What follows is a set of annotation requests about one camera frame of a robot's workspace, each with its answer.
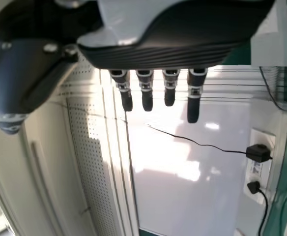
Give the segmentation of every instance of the perforated metal panel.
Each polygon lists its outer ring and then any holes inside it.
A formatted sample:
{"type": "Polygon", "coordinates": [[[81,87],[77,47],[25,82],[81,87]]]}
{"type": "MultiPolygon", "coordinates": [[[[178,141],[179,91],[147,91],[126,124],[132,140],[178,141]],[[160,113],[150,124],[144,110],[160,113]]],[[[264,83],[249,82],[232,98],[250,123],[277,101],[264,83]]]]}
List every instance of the perforated metal panel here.
{"type": "Polygon", "coordinates": [[[78,53],[79,61],[76,68],[71,72],[67,81],[80,81],[80,80],[90,80],[93,73],[94,67],[90,62],[82,55],[78,53]]]}
{"type": "Polygon", "coordinates": [[[68,98],[67,106],[82,184],[98,235],[119,236],[108,164],[101,152],[99,134],[106,130],[99,124],[105,120],[92,115],[103,111],[102,100],[68,98]]]}

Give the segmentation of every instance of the white wall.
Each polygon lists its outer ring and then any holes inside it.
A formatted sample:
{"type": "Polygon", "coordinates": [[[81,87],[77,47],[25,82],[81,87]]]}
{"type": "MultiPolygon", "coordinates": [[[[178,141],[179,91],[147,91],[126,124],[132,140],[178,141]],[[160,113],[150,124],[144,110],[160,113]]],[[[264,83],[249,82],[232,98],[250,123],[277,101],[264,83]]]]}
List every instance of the white wall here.
{"type": "Polygon", "coordinates": [[[274,8],[251,39],[252,65],[287,66],[287,1],[274,8]]]}
{"type": "Polygon", "coordinates": [[[202,144],[244,151],[249,104],[203,102],[196,124],[187,123],[186,105],[175,101],[168,108],[163,99],[155,99],[153,111],[146,113],[136,100],[127,113],[139,225],[165,236],[230,236],[243,191],[245,156],[199,147],[143,123],[202,144]],[[219,129],[206,128],[209,123],[219,129]]]}

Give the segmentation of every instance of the screw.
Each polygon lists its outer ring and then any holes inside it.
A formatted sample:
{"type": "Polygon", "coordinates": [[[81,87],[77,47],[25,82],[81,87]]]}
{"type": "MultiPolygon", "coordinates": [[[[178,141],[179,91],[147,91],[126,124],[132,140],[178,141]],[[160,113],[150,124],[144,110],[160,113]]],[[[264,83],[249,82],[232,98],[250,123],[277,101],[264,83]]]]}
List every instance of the screw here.
{"type": "Polygon", "coordinates": [[[3,49],[3,50],[8,50],[8,49],[11,48],[11,46],[12,46],[11,43],[9,43],[9,42],[3,42],[3,43],[1,44],[1,49],[3,49]]]}
{"type": "Polygon", "coordinates": [[[48,43],[43,47],[43,51],[46,53],[55,53],[58,50],[58,45],[55,43],[48,43]]]}
{"type": "Polygon", "coordinates": [[[74,45],[66,45],[64,51],[71,56],[77,53],[76,46],[74,45]]]}

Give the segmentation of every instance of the black power plug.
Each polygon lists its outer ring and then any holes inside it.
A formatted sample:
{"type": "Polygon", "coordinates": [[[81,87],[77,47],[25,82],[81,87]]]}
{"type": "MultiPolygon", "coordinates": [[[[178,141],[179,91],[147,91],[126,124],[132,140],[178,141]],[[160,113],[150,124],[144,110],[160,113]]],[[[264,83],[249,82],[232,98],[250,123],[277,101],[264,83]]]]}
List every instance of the black power plug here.
{"type": "Polygon", "coordinates": [[[272,159],[269,148],[264,144],[255,144],[246,148],[246,157],[258,163],[272,159]]]}
{"type": "Polygon", "coordinates": [[[260,191],[260,183],[258,181],[255,182],[249,182],[247,184],[248,189],[252,194],[256,194],[260,191]]]}
{"type": "Polygon", "coordinates": [[[262,227],[263,227],[263,225],[265,223],[265,220],[266,220],[266,217],[267,217],[267,212],[268,212],[268,200],[267,200],[267,197],[264,194],[264,192],[261,191],[260,183],[258,181],[249,182],[247,184],[247,187],[248,187],[248,189],[250,190],[250,192],[252,194],[260,193],[265,198],[266,208],[265,208],[265,212],[263,214],[263,217],[262,217],[259,229],[258,229],[258,236],[261,236],[261,230],[262,230],[262,227]]]}

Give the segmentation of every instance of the white panel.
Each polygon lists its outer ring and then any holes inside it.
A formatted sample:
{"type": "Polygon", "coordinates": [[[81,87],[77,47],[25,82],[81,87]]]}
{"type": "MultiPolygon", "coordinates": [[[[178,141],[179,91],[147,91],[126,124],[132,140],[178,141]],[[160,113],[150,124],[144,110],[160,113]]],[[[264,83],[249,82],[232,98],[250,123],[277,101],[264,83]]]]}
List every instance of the white panel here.
{"type": "Polygon", "coordinates": [[[43,184],[51,199],[51,208],[67,236],[95,236],[72,147],[67,110],[60,101],[48,101],[26,120],[27,141],[43,184]]]}
{"type": "Polygon", "coordinates": [[[275,2],[261,31],[251,39],[254,66],[287,66],[287,1],[275,2]]]}
{"type": "Polygon", "coordinates": [[[73,141],[95,226],[100,236],[118,236],[121,229],[116,221],[118,214],[111,189],[109,159],[102,156],[102,150],[107,146],[100,142],[102,139],[99,137],[105,130],[98,127],[98,117],[92,116],[103,110],[102,102],[89,98],[70,98],[68,107],[72,108],[69,117],[73,141]]]}
{"type": "Polygon", "coordinates": [[[134,185],[143,229],[165,236],[230,236],[243,191],[246,158],[155,131],[144,123],[201,144],[245,151],[249,105],[201,104],[196,124],[186,120],[185,101],[152,112],[136,100],[127,113],[134,185]]]}
{"type": "Polygon", "coordinates": [[[28,158],[21,134],[0,131],[0,207],[17,235],[55,236],[28,158]]]}

